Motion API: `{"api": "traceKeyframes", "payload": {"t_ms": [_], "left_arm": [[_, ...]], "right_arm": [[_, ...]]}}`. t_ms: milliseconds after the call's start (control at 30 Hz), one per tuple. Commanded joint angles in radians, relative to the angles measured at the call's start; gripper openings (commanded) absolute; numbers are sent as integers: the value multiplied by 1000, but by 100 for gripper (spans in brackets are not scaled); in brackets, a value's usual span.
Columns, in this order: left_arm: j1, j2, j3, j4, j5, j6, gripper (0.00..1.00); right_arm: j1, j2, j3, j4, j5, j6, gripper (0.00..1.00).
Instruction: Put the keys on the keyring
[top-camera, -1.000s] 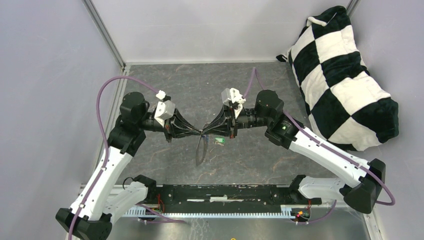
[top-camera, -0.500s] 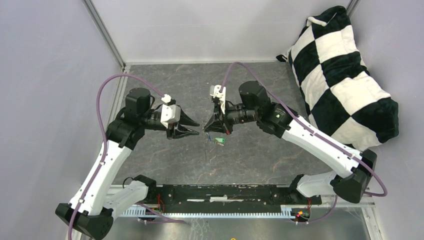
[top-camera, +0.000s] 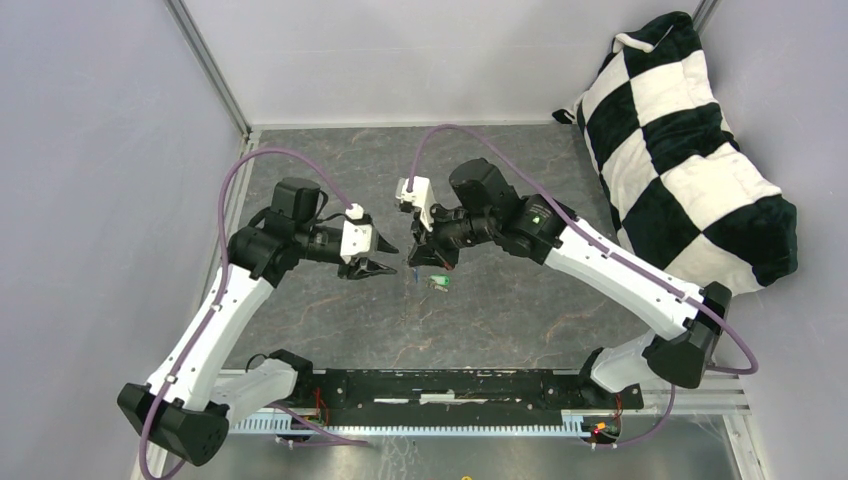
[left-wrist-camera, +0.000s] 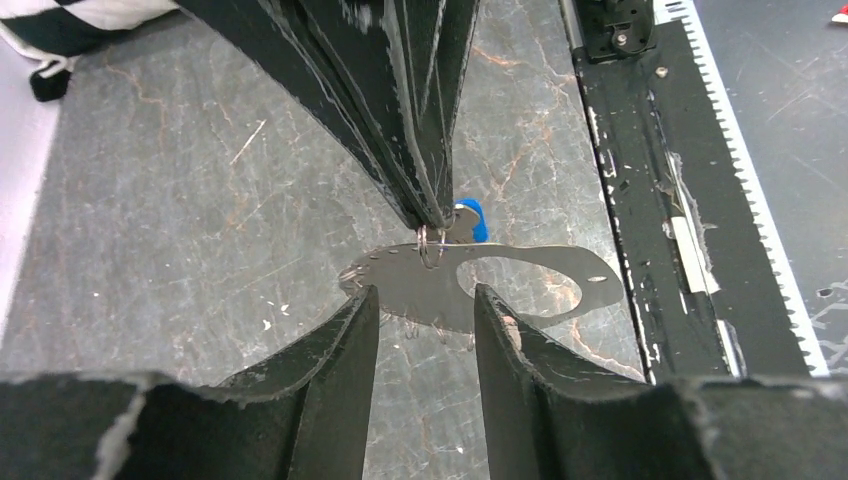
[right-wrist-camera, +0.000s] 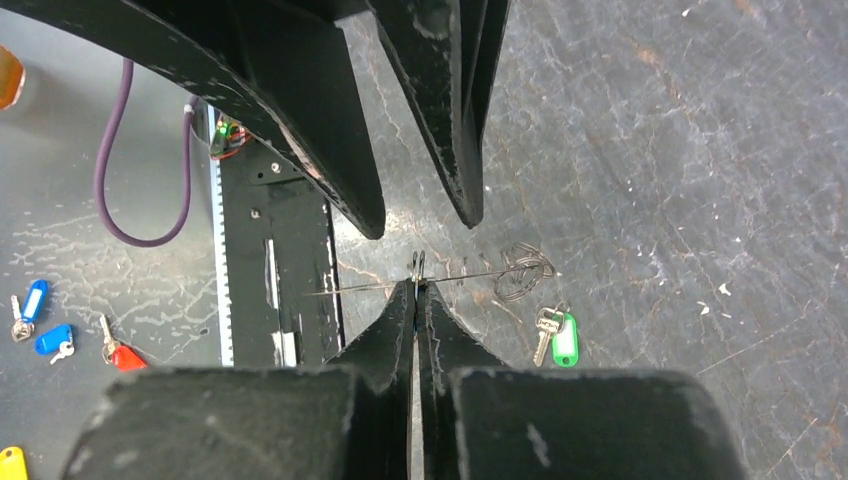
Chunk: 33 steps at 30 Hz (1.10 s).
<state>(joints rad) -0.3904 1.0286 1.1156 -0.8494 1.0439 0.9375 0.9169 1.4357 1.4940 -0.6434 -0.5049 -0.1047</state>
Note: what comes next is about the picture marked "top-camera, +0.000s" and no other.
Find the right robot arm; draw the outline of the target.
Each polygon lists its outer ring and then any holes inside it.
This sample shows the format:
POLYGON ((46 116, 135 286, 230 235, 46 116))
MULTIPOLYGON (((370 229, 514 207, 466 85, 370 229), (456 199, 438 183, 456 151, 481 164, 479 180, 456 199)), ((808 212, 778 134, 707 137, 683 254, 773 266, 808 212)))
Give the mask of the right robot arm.
POLYGON ((635 314, 648 333, 616 347, 599 348, 577 382, 580 400, 602 408, 627 387, 662 379, 696 389, 722 334, 729 290, 700 287, 667 275, 612 243, 561 203, 540 194, 520 196, 484 158, 449 176, 459 206, 435 200, 429 179, 400 180, 399 208, 412 214, 411 267, 454 269, 461 249, 492 242, 509 255, 568 274, 635 314))

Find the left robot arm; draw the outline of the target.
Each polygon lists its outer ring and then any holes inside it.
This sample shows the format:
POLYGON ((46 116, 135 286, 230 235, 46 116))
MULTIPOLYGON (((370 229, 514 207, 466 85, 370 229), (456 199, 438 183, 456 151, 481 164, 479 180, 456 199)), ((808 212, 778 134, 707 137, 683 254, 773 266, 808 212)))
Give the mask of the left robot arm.
POLYGON ((228 263, 177 345, 145 383, 127 383, 118 394, 119 409, 144 445, 202 466, 231 424, 276 400, 297 408, 312 399, 312 364, 293 354, 267 357, 231 387, 217 388, 215 381, 249 320, 301 261, 335 265, 345 280, 393 273, 370 258, 398 251, 371 216, 355 204, 341 213, 342 227, 328 227, 320 216, 327 200, 317 183, 285 178, 270 205, 229 238, 228 263))

